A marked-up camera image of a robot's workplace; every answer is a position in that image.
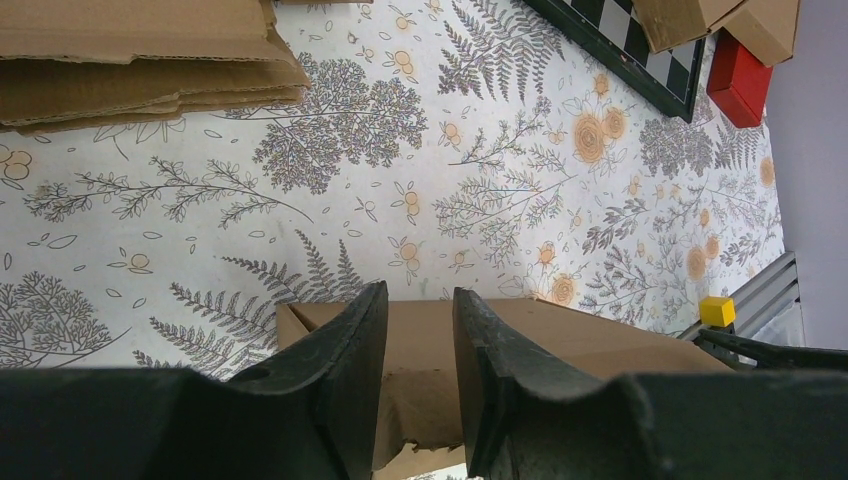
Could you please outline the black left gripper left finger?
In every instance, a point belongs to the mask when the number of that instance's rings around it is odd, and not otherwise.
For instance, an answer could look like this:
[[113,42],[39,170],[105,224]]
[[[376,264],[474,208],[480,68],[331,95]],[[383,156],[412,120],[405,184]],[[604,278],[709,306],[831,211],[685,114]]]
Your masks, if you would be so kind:
[[5,479],[368,479],[385,283],[227,381],[188,368],[1,374]]

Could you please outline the brown cardboard box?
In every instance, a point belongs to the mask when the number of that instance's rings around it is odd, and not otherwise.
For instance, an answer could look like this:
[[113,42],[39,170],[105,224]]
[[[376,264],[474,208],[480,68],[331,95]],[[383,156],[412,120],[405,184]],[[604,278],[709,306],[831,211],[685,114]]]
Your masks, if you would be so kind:
[[[719,360],[684,341],[543,300],[490,299],[512,328],[601,379],[630,372],[718,372]],[[406,479],[463,463],[453,303],[392,301],[373,476]]]

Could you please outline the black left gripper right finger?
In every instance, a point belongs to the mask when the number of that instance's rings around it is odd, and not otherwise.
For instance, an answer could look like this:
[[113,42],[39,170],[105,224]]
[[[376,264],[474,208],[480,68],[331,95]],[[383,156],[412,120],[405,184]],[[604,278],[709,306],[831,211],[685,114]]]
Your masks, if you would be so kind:
[[843,479],[847,371],[630,373],[601,380],[457,289],[466,467],[483,479]]

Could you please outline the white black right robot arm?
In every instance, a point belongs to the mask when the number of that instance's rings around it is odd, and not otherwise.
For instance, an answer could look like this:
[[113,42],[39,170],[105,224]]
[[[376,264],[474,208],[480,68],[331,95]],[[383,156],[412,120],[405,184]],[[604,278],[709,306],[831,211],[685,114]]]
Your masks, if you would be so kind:
[[779,346],[710,329],[699,330],[693,343],[724,362],[733,355],[749,358],[754,369],[847,371],[846,350]]

